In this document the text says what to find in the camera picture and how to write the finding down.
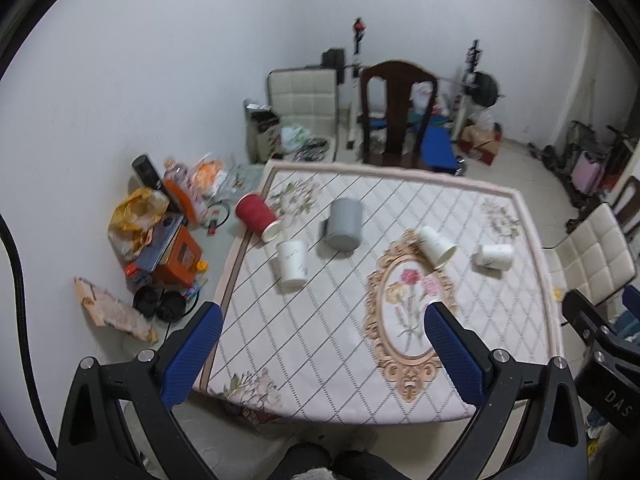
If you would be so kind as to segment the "red ribbed paper cup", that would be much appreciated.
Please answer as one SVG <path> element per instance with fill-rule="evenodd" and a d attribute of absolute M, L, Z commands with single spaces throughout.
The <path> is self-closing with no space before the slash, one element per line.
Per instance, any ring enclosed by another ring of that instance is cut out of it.
<path fill-rule="evenodd" d="M 235 214 L 265 244 L 281 233 L 280 220 L 259 194 L 248 193 L 241 197 L 235 206 Z"/>

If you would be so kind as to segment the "white paper cup right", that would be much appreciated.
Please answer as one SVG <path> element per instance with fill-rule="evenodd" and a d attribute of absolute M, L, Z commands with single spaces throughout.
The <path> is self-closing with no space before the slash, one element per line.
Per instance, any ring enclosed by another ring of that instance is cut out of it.
<path fill-rule="evenodd" d="M 474 262 L 483 268 L 506 272 L 513 264 L 514 255 L 510 244 L 485 244 L 477 248 Z"/>

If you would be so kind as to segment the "white paper cup centre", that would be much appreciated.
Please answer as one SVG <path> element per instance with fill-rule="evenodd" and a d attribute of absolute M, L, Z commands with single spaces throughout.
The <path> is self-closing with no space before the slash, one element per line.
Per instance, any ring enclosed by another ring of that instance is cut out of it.
<path fill-rule="evenodd" d="M 418 245 L 435 269 L 442 268 L 457 250 L 456 244 L 430 226 L 422 226 L 418 231 Z"/>

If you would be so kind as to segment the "white paper cup left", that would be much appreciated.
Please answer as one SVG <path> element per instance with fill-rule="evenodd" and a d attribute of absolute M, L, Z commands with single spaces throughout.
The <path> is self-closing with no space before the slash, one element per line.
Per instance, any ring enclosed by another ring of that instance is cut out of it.
<path fill-rule="evenodd" d="M 308 280 L 307 245 L 303 240 L 284 240 L 277 244 L 281 283 L 286 288 L 299 288 Z"/>

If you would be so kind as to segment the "grey plastic cup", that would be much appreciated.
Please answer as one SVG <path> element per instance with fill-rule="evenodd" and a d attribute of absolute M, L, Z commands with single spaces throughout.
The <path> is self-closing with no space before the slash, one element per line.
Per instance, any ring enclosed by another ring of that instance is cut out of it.
<path fill-rule="evenodd" d="M 359 200 L 337 198 L 330 205 L 323 239 L 338 252 L 354 252 L 362 241 L 363 208 Z"/>

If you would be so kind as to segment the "black headphones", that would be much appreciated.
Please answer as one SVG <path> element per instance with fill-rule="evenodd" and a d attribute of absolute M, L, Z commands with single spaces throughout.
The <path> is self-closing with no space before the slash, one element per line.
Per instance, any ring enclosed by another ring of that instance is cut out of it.
<path fill-rule="evenodd" d="M 151 286 L 142 286 L 134 294 L 132 306 L 145 318 L 175 323 L 186 313 L 186 298 L 178 290 L 156 290 Z"/>

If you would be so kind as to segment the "orange box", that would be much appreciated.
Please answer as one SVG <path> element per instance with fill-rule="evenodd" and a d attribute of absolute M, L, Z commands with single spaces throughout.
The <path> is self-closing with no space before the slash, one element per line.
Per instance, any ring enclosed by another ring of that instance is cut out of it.
<path fill-rule="evenodd" d="M 189 288 L 195 281 L 201 258 L 201 246 L 194 240 L 191 231 L 183 226 L 178 229 L 160 263 L 151 272 L 152 277 L 166 285 Z"/>

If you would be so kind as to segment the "white padded chair right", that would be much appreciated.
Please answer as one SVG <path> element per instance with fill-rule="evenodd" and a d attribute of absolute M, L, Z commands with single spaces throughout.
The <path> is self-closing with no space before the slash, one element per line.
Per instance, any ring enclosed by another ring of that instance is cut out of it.
<path fill-rule="evenodd" d="M 602 203 L 558 244 L 542 248 L 551 281 L 566 294 L 579 290 L 594 306 L 610 300 L 637 275 L 612 208 Z"/>

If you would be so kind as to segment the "floral patterned tablecloth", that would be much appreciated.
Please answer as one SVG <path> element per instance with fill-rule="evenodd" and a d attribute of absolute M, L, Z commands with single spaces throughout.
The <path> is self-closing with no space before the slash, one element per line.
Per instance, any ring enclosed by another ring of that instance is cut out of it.
<path fill-rule="evenodd" d="M 523 362 L 563 353 L 541 242 L 512 188 L 421 170 L 273 160 L 259 194 L 283 214 L 285 235 L 307 245 L 307 283 L 285 289 L 277 246 L 235 239 L 215 298 L 220 341 L 195 389 L 257 415 L 344 424 L 420 424 L 468 417 L 424 333 L 441 301 L 490 348 Z M 338 252 L 323 239 L 330 205 L 359 200 L 362 241 Z M 440 269 L 418 231 L 457 246 Z M 506 272 L 477 266 L 485 244 L 510 244 Z"/>

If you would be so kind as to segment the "yellow plastic bag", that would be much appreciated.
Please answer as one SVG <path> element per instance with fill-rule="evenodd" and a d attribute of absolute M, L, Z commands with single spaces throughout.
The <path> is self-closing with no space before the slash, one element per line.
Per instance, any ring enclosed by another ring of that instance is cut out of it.
<path fill-rule="evenodd" d="M 132 261 L 151 243 L 151 232 L 167 211 L 169 200 L 152 188 L 137 188 L 113 211 L 107 237 L 116 252 Z"/>

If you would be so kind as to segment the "black cylinder speaker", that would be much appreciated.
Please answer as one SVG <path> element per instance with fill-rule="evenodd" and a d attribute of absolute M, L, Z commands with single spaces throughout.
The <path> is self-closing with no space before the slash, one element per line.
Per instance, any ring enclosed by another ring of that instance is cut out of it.
<path fill-rule="evenodd" d="M 163 193 L 169 200 L 168 210 L 175 212 L 176 214 L 182 214 L 183 210 L 180 205 L 171 196 L 168 189 L 164 185 L 164 182 L 160 178 L 160 174 L 157 172 L 152 160 L 147 154 L 142 154 L 136 157 L 132 163 L 131 168 L 137 175 L 140 182 L 147 188 Z"/>

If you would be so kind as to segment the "pink suitcase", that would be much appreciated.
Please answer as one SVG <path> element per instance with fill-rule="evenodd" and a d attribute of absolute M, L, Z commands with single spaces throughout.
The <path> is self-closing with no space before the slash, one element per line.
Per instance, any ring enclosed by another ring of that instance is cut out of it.
<path fill-rule="evenodd" d="M 603 171 L 600 160 L 582 152 L 572 172 L 572 185 L 579 193 L 589 196 L 599 184 Z"/>

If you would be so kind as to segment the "blue weight bench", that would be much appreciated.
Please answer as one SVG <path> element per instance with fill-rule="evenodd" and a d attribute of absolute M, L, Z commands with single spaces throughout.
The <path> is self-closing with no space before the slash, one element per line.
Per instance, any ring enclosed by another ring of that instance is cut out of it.
<path fill-rule="evenodd" d="M 455 174 L 458 171 L 459 164 L 445 128 L 427 127 L 421 145 L 421 158 L 425 166 L 434 172 Z"/>

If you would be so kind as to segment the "cardboard box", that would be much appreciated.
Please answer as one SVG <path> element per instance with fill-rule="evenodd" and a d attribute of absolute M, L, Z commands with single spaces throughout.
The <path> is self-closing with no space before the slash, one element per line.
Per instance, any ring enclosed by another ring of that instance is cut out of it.
<path fill-rule="evenodd" d="M 486 166 L 491 166 L 499 153 L 502 141 L 502 128 L 498 122 L 491 130 L 484 130 L 478 125 L 466 126 L 458 139 L 458 148 L 469 158 Z"/>

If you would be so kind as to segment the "silver black carton box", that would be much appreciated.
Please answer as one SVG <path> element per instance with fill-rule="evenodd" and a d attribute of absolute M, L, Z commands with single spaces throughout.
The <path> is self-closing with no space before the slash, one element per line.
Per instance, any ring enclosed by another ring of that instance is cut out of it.
<path fill-rule="evenodd" d="M 266 104 L 243 101 L 246 121 L 246 149 L 255 164 L 282 155 L 280 117 Z"/>

